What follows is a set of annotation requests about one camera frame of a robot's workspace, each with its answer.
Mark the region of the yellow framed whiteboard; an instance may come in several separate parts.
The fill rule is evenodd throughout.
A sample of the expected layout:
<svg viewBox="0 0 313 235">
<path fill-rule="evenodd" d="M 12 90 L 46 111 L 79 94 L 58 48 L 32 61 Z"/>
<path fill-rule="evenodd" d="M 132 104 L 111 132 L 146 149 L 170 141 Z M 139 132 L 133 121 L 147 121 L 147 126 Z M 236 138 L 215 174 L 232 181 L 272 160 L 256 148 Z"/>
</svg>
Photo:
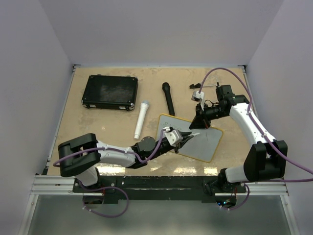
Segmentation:
<svg viewBox="0 0 313 235">
<path fill-rule="evenodd" d="M 182 132 L 190 131 L 196 135 L 179 149 L 178 154 L 206 163 L 211 162 L 220 140 L 223 137 L 223 131 L 214 127 L 190 130 L 190 124 L 191 121 L 167 114 L 161 114 L 159 116 L 156 138 L 159 138 L 161 129 L 167 126 L 173 127 Z"/>
</svg>

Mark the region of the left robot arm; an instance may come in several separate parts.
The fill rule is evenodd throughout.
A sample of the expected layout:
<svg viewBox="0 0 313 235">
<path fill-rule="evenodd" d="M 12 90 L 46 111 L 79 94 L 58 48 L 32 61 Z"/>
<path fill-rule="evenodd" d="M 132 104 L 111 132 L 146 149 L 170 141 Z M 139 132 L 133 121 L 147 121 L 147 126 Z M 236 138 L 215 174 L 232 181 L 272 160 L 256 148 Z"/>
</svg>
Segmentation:
<svg viewBox="0 0 313 235">
<path fill-rule="evenodd" d="M 53 163 L 62 177 L 75 177 L 90 192 L 101 188 L 96 164 L 119 165 L 138 169 L 169 151 L 176 153 L 193 137 L 192 132 L 163 128 L 158 140 L 144 137 L 130 147 L 118 147 L 98 141 L 93 133 L 85 134 L 58 146 L 59 159 Z"/>
</svg>

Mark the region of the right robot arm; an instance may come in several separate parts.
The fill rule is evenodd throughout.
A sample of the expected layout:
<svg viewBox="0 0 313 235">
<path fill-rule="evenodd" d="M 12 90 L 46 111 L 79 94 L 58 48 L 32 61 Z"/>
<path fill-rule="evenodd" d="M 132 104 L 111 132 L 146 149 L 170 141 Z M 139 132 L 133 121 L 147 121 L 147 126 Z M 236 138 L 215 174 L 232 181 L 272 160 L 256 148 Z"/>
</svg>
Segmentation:
<svg viewBox="0 0 313 235">
<path fill-rule="evenodd" d="M 208 129 L 211 121 L 223 117 L 231 117 L 240 127 L 248 143 L 250 151 L 243 165 L 224 168 L 213 185 L 223 192 L 230 192 L 241 182 L 258 182 L 282 178 L 285 174 L 286 160 L 277 150 L 286 154 L 288 146 L 278 141 L 267 131 L 261 131 L 262 124 L 251 109 L 245 95 L 235 95 L 230 85 L 216 87 L 217 102 L 208 106 L 204 93 L 194 91 L 192 100 L 197 102 L 196 115 L 190 129 Z"/>
</svg>

